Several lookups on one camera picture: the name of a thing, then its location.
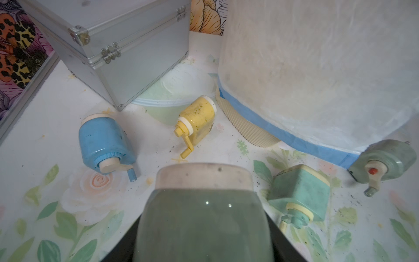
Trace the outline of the grey-green pencil sharpener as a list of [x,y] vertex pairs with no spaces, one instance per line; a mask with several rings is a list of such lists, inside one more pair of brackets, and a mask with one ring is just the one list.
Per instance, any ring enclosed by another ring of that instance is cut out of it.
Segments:
[[368,185],[364,194],[372,197],[381,182],[401,177],[416,160],[417,154],[407,141],[388,139],[370,145],[348,172],[358,183]]

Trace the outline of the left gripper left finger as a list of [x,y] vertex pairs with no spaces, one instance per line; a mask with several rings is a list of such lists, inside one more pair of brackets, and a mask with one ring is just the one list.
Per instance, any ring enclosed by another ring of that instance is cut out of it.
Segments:
[[105,256],[101,262],[132,262],[141,216],[126,232],[119,243]]

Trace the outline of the blue pencil sharpener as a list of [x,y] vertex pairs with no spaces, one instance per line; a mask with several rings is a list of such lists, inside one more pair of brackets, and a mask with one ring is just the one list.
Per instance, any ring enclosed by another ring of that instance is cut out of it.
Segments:
[[111,115],[101,113],[84,118],[79,129],[79,144],[85,166],[102,175],[124,171],[130,182],[136,181],[135,151],[127,134]]

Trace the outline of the translucent green shavings tray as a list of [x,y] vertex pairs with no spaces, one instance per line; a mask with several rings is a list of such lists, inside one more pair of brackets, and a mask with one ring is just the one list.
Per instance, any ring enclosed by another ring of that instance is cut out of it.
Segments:
[[136,262],[271,262],[270,230],[251,173],[235,165],[162,168],[137,230]]

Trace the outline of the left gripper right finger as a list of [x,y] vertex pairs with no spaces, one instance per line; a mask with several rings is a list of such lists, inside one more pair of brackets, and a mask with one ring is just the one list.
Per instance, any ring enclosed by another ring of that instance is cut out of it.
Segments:
[[270,230],[273,257],[275,262],[307,262],[291,244],[286,236],[275,225],[270,216],[265,213]]

